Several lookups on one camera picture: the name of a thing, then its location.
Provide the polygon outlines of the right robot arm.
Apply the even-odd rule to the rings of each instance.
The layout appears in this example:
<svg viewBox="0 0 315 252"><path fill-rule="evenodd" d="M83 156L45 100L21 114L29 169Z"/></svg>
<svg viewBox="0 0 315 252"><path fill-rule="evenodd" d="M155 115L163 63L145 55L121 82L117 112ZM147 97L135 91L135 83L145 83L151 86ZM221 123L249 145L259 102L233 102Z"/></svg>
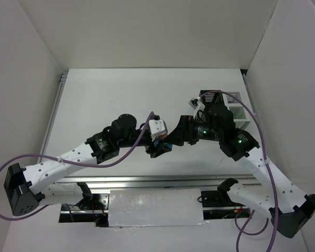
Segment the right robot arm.
<svg viewBox="0 0 315 252"><path fill-rule="evenodd" d="M246 168L264 188L276 192L277 201L231 178L218 189L232 202L249 206L269 218L283 236L293 238L315 213L315 194L308 195L299 189L270 159L265 159L259 143L236 127L233 113L225 105L211 105L203 113L204 120L182 115L164 141L177 146L193 145L199 140L217 141L226 156Z"/></svg>

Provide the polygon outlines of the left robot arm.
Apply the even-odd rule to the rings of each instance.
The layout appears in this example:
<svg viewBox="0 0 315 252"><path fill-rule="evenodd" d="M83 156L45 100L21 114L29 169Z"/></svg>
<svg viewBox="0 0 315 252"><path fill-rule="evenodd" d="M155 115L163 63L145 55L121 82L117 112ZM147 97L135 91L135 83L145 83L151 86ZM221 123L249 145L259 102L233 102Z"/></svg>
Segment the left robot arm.
<svg viewBox="0 0 315 252"><path fill-rule="evenodd" d="M172 145L164 141L166 134L165 122L154 113L140 127L134 116L122 114L110 126L58 157L43 156L43 162L25 167L11 161L4 189L13 216L24 219L40 205L85 207L93 199L87 184L60 184L60 179L88 167L113 167L141 146L151 158L156 158L172 151Z"/></svg>

